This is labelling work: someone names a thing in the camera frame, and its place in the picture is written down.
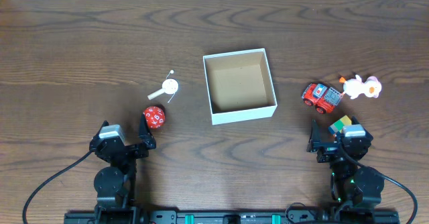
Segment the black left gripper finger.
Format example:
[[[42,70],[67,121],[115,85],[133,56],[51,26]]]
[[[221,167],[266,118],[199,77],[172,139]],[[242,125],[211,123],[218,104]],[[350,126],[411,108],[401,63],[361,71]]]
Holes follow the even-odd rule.
[[[139,138],[146,147],[156,147],[156,140],[151,134],[150,128],[147,124],[145,114],[141,114],[140,124],[139,124]]]
[[[104,120],[103,123],[102,123],[102,125],[101,125],[101,128],[99,129],[99,132],[101,132],[102,128],[104,128],[104,127],[106,127],[108,125],[109,125],[109,122],[107,120]]]

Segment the colourful puzzle cube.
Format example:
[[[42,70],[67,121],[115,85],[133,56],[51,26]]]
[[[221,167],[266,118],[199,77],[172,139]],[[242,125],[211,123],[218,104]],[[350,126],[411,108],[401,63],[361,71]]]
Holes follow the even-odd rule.
[[[344,126],[351,125],[351,124],[352,124],[351,119],[347,115],[345,115],[345,116],[341,117],[339,120],[335,121],[333,124],[331,124],[328,127],[328,131],[331,134],[336,135],[337,133],[342,132],[342,129]]]

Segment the red toy truck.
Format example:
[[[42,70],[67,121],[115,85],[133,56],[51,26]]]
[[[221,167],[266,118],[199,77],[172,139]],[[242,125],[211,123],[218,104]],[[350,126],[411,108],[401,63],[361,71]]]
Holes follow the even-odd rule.
[[[320,114],[332,113],[343,95],[336,89],[324,84],[309,84],[302,93],[302,101],[307,106],[314,106]]]

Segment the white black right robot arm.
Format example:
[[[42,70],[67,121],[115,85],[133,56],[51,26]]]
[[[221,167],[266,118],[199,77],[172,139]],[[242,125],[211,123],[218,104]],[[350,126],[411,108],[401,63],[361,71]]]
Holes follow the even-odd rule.
[[[381,202],[384,180],[369,167],[359,166],[371,147],[373,136],[356,120],[335,134],[334,140],[322,140],[315,120],[307,152],[316,154],[318,163],[331,169],[330,191],[339,206],[330,211],[330,219],[343,223],[378,223],[375,207]]]

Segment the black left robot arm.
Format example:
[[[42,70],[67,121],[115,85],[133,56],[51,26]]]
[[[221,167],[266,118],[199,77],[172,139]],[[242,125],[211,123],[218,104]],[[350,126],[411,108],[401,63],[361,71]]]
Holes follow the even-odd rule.
[[[89,144],[89,150],[109,164],[100,170],[94,179],[97,192],[95,213],[90,223],[147,223],[147,213],[134,205],[136,160],[149,156],[148,151],[156,148],[145,115],[141,116],[137,144],[126,145],[120,125],[104,121]]]

